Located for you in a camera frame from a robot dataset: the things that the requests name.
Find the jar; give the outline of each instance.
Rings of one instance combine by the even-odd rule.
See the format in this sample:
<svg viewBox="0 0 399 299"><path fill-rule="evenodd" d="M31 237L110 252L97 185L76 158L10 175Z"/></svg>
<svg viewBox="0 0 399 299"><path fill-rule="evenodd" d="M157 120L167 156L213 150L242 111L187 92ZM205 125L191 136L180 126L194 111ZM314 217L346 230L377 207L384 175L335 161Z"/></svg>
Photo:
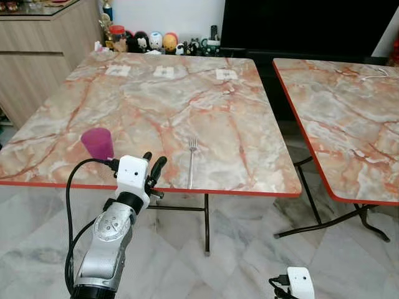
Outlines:
<svg viewBox="0 0 399 299"><path fill-rule="evenodd" d="M112 25L110 26L110 33L112 35L113 50L117 52L126 52L126 31L123 26Z"/></svg>

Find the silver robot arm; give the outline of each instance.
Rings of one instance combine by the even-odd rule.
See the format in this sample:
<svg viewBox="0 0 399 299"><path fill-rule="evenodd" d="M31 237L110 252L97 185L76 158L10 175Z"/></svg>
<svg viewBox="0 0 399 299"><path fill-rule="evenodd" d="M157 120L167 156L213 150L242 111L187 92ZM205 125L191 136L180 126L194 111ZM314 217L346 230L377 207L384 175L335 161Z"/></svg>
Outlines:
<svg viewBox="0 0 399 299"><path fill-rule="evenodd" d="M99 215L93 225L92 242L76 276L71 298L114 298L125 263L125 249L132 239L137 215L150 203L149 195L163 197L153 190L166 158L161 157L147 175L148 161L124 156L118 166L117 200Z"/></svg>

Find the black tv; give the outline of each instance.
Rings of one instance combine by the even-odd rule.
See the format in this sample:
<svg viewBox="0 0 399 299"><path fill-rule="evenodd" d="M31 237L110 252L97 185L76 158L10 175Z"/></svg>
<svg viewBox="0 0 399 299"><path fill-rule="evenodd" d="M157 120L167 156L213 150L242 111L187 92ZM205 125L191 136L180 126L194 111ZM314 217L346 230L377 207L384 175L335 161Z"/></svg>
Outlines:
<svg viewBox="0 0 399 299"><path fill-rule="evenodd" d="M226 0L221 47L371 56L397 1Z"/></svg>

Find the marble floor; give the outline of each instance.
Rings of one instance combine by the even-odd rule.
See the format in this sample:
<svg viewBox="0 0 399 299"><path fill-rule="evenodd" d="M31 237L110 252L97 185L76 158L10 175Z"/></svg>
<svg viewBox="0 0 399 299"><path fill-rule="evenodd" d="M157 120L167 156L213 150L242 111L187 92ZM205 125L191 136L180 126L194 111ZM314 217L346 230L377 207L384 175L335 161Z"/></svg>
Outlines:
<svg viewBox="0 0 399 299"><path fill-rule="evenodd" d="M297 132L282 128L294 161L309 154ZM312 163L305 175L323 220L353 209L329 199ZM93 219L112 193L71 192L75 230ZM0 298L68 298L64 285L67 223L63 189L0 186ZM164 205L202 206L203 197L167 194ZM267 280L289 266L307 267L316 299L399 298L399 211L369 213L391 238L384 243L359 218L274 239L273 233L315 224L306 195L298 199L209 196L211 256L204 256L200 212L141 213L117 298L273 299ZM90 241L84 235L75 265Z"/></svg>

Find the red table edge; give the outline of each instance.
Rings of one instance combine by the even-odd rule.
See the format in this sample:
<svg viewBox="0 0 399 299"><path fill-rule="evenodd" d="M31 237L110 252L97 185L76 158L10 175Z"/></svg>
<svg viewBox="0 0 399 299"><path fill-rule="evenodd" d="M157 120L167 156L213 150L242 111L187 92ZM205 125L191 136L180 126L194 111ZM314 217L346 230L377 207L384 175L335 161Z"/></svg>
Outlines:
<svg viewBox="0 0 399 299"><path fill-rule="evenodd" d="M288 99L288 102L289 102L289 105L291 107L291 110L292 110L292 112L295 115L295 119L297 120L297 123L299 125L300 131L302 133L302 136L305 138L306 145L307 145L307 147L308 147L308 149L310 151L310 154L313 157L313 161L316 164L317 169L319 170L320 177L322 178L322 181L324 183L324 186L325 186L329 196L335 201L345 202L345 203L350 203L350 204L377 204L379 206L399 206L399 201L398 202L393 202L393 201L368 201L366 199L347 199L347 198L342 198L342 197L336 196L334 194L333 190L330 187L330 184L329 184L327 178L325 177L323 169L322 169L322 167L321 167L321 165L319 163L319 160L317 159L316 153L315 153L315 151L314 151L314 149L313 149L313 147L312 147L312 145L310 143L310 140L308 139L308 137L306 135L305 129L302 126L302 122L300 121L299 115L298 115L298 113L297 113L297 111L295 109L294 104L292 103L291 97L290 97L290 95L288 93L288 90L287 90L287 88L286 88L286 86L285 86L285 84L284 84L284 82L283 82L283 80L281 78L279 69L278 69L274 59L273 59L273 67L274 67L274 70L276 71L276 74L277 74L279 80L280 80L282 89L284 90L284 93L286 94L286 97Z"/></svg>
<svg viewBox="0 0 399 299"><path fill-rule="evenodd" d="M14 182L0 181L0 186L25 186L25 187L52 187L65 188L66 184L60 183L30 183L30 182ZM97 189L97 190L116 190L116 186L110 185L83 185L72 184L71 188L75 189ZM156 190L170 193L197 193L197 194L225 194L225 195L247 195L247 196L268 196L268 197L299 197L299 193L273 193L259 191L234 191L234 190L207 190L207 189L177 189L177 188L155 188Z"/></svg>

